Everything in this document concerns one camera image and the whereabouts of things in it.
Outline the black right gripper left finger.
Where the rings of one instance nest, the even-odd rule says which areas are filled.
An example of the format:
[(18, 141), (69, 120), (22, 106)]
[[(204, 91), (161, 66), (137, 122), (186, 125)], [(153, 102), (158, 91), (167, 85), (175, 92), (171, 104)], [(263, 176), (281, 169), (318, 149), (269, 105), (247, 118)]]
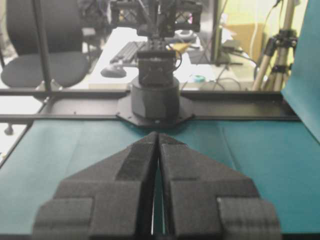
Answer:
[(151, 236), (158, 134), (64, 178), (37, 211), (34, 240), (145, 240)]

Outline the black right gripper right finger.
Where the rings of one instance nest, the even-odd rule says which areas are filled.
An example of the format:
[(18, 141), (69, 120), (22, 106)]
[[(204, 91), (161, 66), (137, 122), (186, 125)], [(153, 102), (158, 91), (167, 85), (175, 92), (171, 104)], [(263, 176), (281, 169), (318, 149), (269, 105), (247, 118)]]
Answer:
[(158, 137), (167, 232), (179, 240), (279, 240), (254, 181), (164, 133)]

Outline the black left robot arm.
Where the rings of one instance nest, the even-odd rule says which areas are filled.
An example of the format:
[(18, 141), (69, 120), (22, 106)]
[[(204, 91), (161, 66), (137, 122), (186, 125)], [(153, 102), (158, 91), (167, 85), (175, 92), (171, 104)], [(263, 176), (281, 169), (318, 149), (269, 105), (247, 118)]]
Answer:
[(174, 72), (182, 54), (166, 38), (177, 30), (200, 31), (203, 6), (195, 0), (113, 0), (111, 23), (136, 29), (146, 44), (136, 53), (138, 75), (117, 103), (116, 116), (139, 127), (168, 128), (191, 119), (193, 103), (180, 94)]

